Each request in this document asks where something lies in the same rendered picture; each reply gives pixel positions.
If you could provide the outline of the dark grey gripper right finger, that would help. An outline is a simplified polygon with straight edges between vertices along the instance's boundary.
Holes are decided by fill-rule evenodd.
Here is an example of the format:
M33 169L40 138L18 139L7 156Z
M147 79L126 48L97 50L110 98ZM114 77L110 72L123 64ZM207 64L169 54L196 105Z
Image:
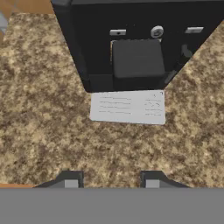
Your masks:
M187 188L187 185L169 179L162 171L141 171L141 188Z

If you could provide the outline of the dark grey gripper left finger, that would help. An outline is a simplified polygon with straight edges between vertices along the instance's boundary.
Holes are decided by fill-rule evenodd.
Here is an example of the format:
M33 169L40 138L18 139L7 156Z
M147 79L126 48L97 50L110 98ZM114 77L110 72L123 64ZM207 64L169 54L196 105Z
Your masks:
M62 171L55 179L38 185L38 188L83 188L83 171Z

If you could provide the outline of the white printed label plate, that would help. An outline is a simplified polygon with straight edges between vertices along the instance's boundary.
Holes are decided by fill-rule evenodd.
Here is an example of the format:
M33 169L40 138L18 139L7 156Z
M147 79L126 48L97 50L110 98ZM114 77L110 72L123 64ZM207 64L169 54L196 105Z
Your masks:
M104 92L91 94L92 121L165 124L163 90Z

